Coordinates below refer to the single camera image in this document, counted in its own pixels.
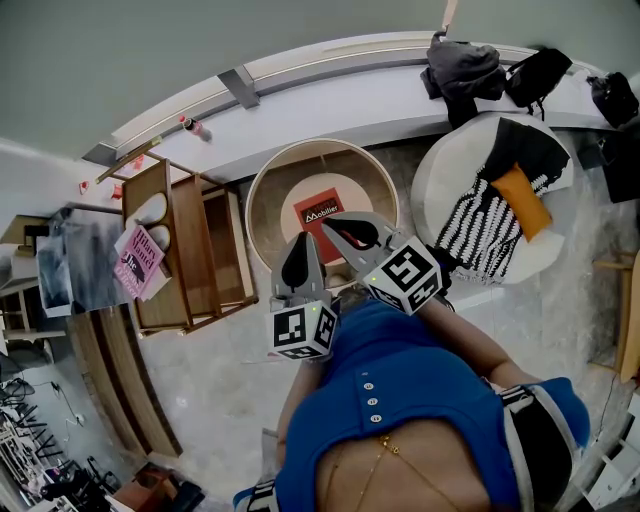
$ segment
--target black bag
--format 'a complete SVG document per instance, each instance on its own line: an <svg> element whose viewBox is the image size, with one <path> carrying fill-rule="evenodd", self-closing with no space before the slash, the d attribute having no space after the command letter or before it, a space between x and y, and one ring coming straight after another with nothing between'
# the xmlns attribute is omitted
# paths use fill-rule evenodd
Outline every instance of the black bag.
<svg viewBox="0 0 640 512"><path fill-rule="evenodd" d="M611 73L604 78L588 77L591 97L608 123L617 128L638 115L638 99L622 73Z"/></svg>
<svg viewBox="0 0 640 512"><path fill-rule="evenodd" d="M553 48L544 48L509 68L511 77L506 91L518 107L527 107L533 115L533 104L542 111L542 102L553 91L571 67L571 59Z"/></svg>

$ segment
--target pink book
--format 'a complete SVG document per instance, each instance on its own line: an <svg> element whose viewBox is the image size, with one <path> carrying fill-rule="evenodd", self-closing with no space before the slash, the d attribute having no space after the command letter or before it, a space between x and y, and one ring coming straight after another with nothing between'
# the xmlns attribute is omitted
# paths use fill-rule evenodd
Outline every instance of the pink book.
<svg viewBox="0 0 640 512"><path fill-rule="evenodd" d="M164 253L149 236L147 230L142 226L136 226L122 250L119 251L114 272L125 290L137 299L151 281L162 258Z"/></svg>

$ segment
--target black and white striped scarf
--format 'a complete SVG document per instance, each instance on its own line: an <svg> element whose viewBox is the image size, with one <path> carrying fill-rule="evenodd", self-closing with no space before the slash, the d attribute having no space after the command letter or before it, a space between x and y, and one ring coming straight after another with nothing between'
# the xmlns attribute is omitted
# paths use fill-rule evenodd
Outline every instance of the black and white striped scarf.
<svg viewBox="0 0 640 512"><path fill-rule="evenodd" d="M518 162L538 197L561 175L569 155L552 137L536 128L500 119L496 143L473 186L458 200L438 236L436 247L456 258L463 279L500 283L507 273L520 223L490 182Z"/></svg>

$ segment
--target orange pillow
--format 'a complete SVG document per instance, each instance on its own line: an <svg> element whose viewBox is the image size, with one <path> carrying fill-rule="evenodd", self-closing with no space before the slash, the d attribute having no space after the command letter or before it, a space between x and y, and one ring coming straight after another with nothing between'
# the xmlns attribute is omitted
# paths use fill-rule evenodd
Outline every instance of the orange pillow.
<svg viewBox="0 0 640 512"><path fill-rule="evenodd" d="M500 192L515 213L527 242L551 224L551 215L535 194L518 162L491 185Z"/></svg>

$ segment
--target gold necklace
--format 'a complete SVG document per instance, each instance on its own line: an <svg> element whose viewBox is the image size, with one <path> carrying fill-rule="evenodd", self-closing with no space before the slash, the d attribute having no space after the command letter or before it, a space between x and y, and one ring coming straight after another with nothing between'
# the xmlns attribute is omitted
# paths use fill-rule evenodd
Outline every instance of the gold necklace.
<svg viewBox="0 0 640 512"><path fill-rule="evenodd" d="M409 462L407 459L405 459L402 455L400 455L400 448L398 448L397 446L394 446L392 444L389 443L389 441L391 440L391 436L386 435L386 436L380 436L378 438L378 441L380 442L380 444L382 444L382 446L384 446L384 448L388 451L390 451L391 453L393 453L396 457L398 457L402 462L404 462L407 466L409 466L413 472L418 475L426 484L428 487L430 487L431 489L433 489L442 499L444 499L449 506L451 506L452 509L458 511L458 507L456 507L453 502L449 499L449 497L443 493L440 489L438 489L432 482L431 480L429 480L426 476L424 476L420 471L418 471L418 468L416 468L413 464L411 464L411 462Z"/></svg>
<svg viewBox="0 0 640 512"><path fill-rule="evenodd" d="M389 441L391 441L391 436L389 435L380 436L378 438L378 442L382 445L382 451L378 454L378 456L376 457L376 461L373 464L373 467L369 470L369 475L367 477L367 481L364 484L364 488L360 492L360 497L358 498L358 504L356 505L355 512L359 512L360 506L362 505L362 499L364 498L365 493L369 489L369 484L371 483L373 474L375 473L376 469L378 469L380 460L382 459L382 456L386 451L391 452L393 455L398 457L402 462L404 462L407 466L409 466L414 471L414 473L416 473L427 484L429 488L433 489L442 499L444 499L452 509L459 512L458 507L456 507L453 504L453 502L449 499L449 497L446 494L444 494L440 489L438 489L426 476L424 476L420 471L418 471L418 469L413 464L411 464L407 459L405 459L402 455L400 455L400 448L392 445ZM327 483L327 490L325 492L325 497L324 497L325 512L329 508L329 489L331 488L331 483L333 482L333 475L335 474L336 469L338 469L338 466L340 466L340 462L342 461L342 455L344 454L345 447L346 445L342 446L342 448L340 449L340 452L338 453L338 457L336 458L336 462L333 464L333 467L331 468L331 473L329 475L329 482Z"/></svg>

